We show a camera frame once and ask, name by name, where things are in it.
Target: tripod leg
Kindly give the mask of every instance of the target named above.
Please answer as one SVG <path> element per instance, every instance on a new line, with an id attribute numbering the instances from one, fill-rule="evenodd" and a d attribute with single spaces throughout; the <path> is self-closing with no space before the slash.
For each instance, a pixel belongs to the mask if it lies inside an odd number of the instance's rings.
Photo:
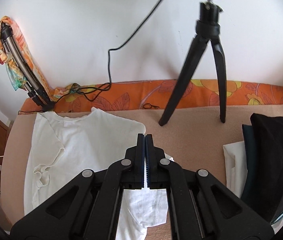
<path id="1" fill-rule="evenodd" d="M 193 39 L 172 95 L 170 96 L 165 111 L 159 120 L 160 126 L 167 124 L 171 115 L 173 114 L 197 68 L 200 58 L 202 57 L 206 49 L 208 41 L 209 39 L 203 38 L 200 35 L 197 35 Z"/>
<path id="2" fill-rule="evenodd" d="M 217 71 L 218 91 L 219 91 L 219 109 L 220 120 L 222 123 L 226 121 L 226 101 L 227 101 L 227 79 L 226 79 L 226 64 L 225 55 L 220 43 L 219 37 L 211 39 L 215 65 Z"/>

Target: stack of folded clothes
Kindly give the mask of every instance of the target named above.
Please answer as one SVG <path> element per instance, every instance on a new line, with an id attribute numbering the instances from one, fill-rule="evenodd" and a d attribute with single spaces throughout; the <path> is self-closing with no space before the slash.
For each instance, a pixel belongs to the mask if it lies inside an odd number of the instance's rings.
<path id="1" fill-rule="evenodd" d="M 269 222 L 283 225 L 283 117 L 252 114 L 244 142 L 224 145 L 227 187 Z"/>

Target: mini tripod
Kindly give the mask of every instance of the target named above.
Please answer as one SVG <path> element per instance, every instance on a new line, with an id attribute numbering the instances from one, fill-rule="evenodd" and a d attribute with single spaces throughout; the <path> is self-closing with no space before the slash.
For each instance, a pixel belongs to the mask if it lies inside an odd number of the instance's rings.
<path id="1" fill-rule="evenodd" d="M 218 24 L 218 17 L 220 12 L 222 12 L 222 9 L 218 5 L 213 4 L 212 0 L 207 0 L 206 3 L 200 3 L 200 19 L 196 24 L 197 35 L 192 41 L 173 93 L 159 120 L 160 126 L 167 124 L 169 121 L 182 98 L 209 41 L 211 41 L 213 47 L 217 71 L 220 120 L 223 123 L 226 121 L 226 65 L 224 51 L 219 40 L 220 26 Z"/>

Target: power cord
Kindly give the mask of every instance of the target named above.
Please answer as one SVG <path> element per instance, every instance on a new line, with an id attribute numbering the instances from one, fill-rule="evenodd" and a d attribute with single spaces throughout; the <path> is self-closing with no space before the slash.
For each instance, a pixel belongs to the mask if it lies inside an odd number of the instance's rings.
<path id="1" fill-rule="evenodd" d="M 152 10 L 149 12 L 149 14 L 146 16 L 146 18 L 144 18 L 144 20 L 139 24 L 139 26 L 135 29 L 135 31 L 129 36 L 129 38 L 122 44 L 120 45 L 119 47 L 117 48 L 114 48 L 114 49 L 109 49 L 108 50 L 108 78 L 109 78 L 109 82 L 106 82 L 102 85 L 100 85 L 99 87 L 89 87 L 89 86 L 86 86 L 86 87 L 77 87 L 77 88 L 71 88 L 69 93 L 67 93 L 66 95 L 70 94 L 71 92 L 74 92 L 76 94 L 79 94 L 79 95 L 84 95 L 85 98 L 90 101 L 90 102 L 93 102 L 99 95 L 101 92 L 103 91 L 108 91 L 110 90 L 111 86 L 112 86 L 112 80 L 111 80 L 111 73 L 110 73 L 110 52 L 111 51 L 116 51 L 116 50 L 120 50 L 123 46 L 125 46 L 134 36 L 135 34 L 139 31 L 139 29 L 145 24 L 145 22 L 151 17 L 151 15 L 154 13 L 154 11 L 157 9 L 157 7 L 160 5 L 160 3 L 162 2 L 163 0 L 158 0 L 158 2 L 155 4 L 155 6 L 152 8 Z M 83 89 L 92 89 L 91 91 L 89 92 L 84 92 L 82 91 Z M 93 98 L 93 99 L 90 99 L 88 98 L 86 95 L 88 94 L 91 94 L 91 93 L 94 93 L 96 91 L 99 91 L 99 93 Z M 57 100 L 57 102 L 62 99 L 64 96 L 66 95 L 63 95 L 61 98 L 59 98 Z"/>

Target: beige blanket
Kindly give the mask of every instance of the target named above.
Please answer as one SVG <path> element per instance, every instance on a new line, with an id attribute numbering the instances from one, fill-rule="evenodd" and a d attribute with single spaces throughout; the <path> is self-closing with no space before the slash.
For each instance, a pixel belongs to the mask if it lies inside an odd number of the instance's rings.
<path id="1" fill-rule="evenodd" d="M 226 184 L 222 145 L 243 140 L 241 125 L 250 124 L 252 113 L 283 116 L 283 105 L 228 106 L 226 123 L 219 120 L 219 107 L 176 109 L 167 125 L 158 120 L 163 110 L 129 110 L 114 115 L 142 122 L 151 133 L 154 145 L 164 149 L 184 169 L 207 169 Z M 80 117 L 89 113 L 67 113 L 61 116 Z M 14 224 L 24 216 L 24 180 L 35 114 L 19 115 L 8 138 L 1 172 L 0 204 Z M 148 229 L 147 240 L 170 239 L 169 221 Z"/>

